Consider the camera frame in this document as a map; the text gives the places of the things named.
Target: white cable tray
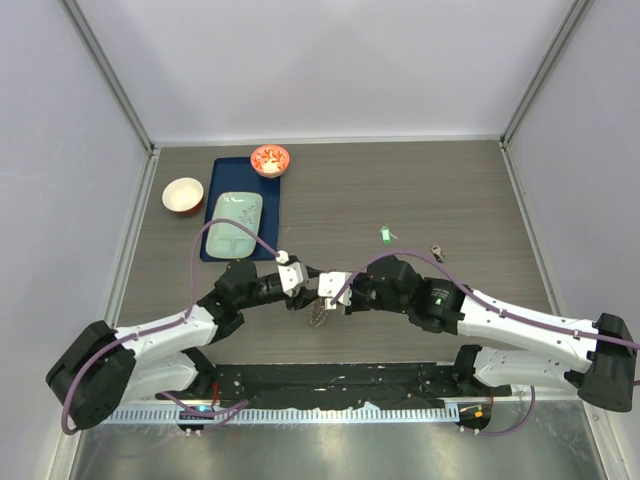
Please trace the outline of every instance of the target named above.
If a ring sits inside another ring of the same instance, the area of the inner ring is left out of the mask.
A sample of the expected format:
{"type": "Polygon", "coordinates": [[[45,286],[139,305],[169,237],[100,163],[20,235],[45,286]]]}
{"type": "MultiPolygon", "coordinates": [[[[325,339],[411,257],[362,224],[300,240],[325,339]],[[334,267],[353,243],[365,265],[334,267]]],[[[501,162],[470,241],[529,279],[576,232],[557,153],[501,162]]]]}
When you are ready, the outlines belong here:
{"type": "MultiPolygon", "coordinates": [[[[204,405],[193,405],[193,408],[211,409],[204,405]]],[[[177,405],[144,405],[132,404],[119,407],[111,416],[102,422],[107,425],[141,425],[141,424],[175,424],[193,425],[217,423],[226,418],[221,415],[215,419],[193,418],[183,415],[177,405]]],[[[246,409],[240,412],[230,424],[235,425],[282,425],[282,424],[322,424],[322,423],[419,423],[419,422],[458,422],[460,413],[457,403],[447,403],[444,408],[423,408],[413,410],[381,410],[366,403],[359,409],[346,410],[258,410],[246,409]]]]}

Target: blue tray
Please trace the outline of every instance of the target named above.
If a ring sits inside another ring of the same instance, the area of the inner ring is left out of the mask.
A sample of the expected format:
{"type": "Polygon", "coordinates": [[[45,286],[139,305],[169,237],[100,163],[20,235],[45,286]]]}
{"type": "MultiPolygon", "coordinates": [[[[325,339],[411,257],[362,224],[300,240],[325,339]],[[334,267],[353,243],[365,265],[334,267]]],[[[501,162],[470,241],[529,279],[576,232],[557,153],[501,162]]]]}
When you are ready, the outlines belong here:
{"type": "MultiPolygon", "coordinates": [[[[280,228],[280,177],[261,177],[251,166],[251,160],[248,157],[218,158],[213,163],[205,223],[211,220],[216,200],[225,192],[255,192],[262,196],[262,216],[258,236],[277,250],[280,228]]],[[[208,235],[209,231],[206,231],[202,236],[200,259],[203,262],[228,262],[229,259],[215,258],[207,253],[205,246],[208,235]]],[[[258,243],[256,249],[247,258],[273,260],[274,257],[258,243]]]]}

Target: wooden table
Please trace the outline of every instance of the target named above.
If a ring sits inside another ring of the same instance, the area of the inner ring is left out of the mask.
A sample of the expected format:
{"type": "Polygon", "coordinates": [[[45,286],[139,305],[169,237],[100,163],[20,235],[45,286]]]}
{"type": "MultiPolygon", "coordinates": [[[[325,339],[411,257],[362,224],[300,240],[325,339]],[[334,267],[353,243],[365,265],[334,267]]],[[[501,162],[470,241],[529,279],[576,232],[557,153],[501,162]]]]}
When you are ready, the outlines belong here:
{"type": "MultiPolygon", "coordinates": [[[[437,243],[465,283],[511,303],[549,304],[511,183],[495,141],[287,145],[279,248],[317,268],[353,269],[389,248],[428,251],[437,243]],[[379,230],[398,237],[384,245],[379,230]]],[[[216,158],[249,156],[254,146],[166,148],[161,152],[119,325],[187,307],[189,254],[204,209],[178,218],[161,203],[164,187],[190,176],[208,191],[216,158]]],[[[411,260],[424,275],[432,267],[411,260]]],[[[197,260],[198,298],[225,263],[197,260]]],[[[258,274],[276,271],[257,262],[258,274]]],[[[434,335],[400,315],[367,312],[308,325],[307,311],[274,304],[247,310],[245,325],[203,348],[217,363],[453,360],[468,337],[434,335]]]]}

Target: green object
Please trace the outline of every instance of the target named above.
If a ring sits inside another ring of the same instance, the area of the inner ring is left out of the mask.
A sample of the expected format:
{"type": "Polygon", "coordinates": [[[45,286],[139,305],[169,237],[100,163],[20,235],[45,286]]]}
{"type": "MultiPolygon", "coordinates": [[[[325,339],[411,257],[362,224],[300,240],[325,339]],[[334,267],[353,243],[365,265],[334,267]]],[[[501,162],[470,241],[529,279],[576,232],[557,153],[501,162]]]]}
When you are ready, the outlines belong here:
{"type": "Polygon", "coordinates": [[[382,235],[382,243],[391,243],[391,230],[389,230],[389,227],[382,227],[380,234],[382,235]]]}
{"type": "MultiPolygon", "coordinates": [[[[262,197],[254,192],[226,192],[220,195],[212,218],[228,218],[244,225],[256,235],[262,215],[262,197]]],[[[218,223],[209,229],[205,249],[216,258],[246,258],[256,241],[233,225],[218,223]]]]}

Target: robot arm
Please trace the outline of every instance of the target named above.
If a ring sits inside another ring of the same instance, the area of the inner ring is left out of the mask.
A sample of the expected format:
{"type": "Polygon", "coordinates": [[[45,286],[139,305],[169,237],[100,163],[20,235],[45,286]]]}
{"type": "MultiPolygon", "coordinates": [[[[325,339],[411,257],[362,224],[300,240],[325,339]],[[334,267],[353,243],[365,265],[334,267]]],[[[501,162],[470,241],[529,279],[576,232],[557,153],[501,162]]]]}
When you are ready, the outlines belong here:
{"type": "MultiPolygon", "coordinates": [[[[314,300],[327,309],[345,285],[348,272],[320,272],[295,256],[279,252],[278,273],[257,277],[255,265],[231,262],[215,288],[190,309],[188,318],[171,328],[186,312],[147,324],[110,329],[96,322],[85,329],[47,375],[47,383],[61,402],[80,367],[114,339],[130,338],[107,353],[87,372],[73,397],[70,415],[80,429],[107,418],[123,402],[163,391],[201,397],[210,389],[212,366],[197,347],[226,338],[244,322],[241,310],[284,301],[298,310],[314,300]],[[308,289],[318,278],[317,290],[308,289]]],[[[535,312],[481,292],[474,294],[499,308],[550,325],[604,333],[630,339],[624,322],[604,314],[593,324],[535,312]]],[[[605,409],[628,411],[635,373],[635,351],[596,340],[572,338],[502,317],[467,297],[451,282],[421,277],[410,264],[386,257],[359,274],[337,299],[346,314],[384,310],[405,314],[409,321],[432,333],[447,332],[509,343],[524,351],[465,346],[453,367],[466,387],[529,384],[578,389],[585,401],[605,409]]]]}

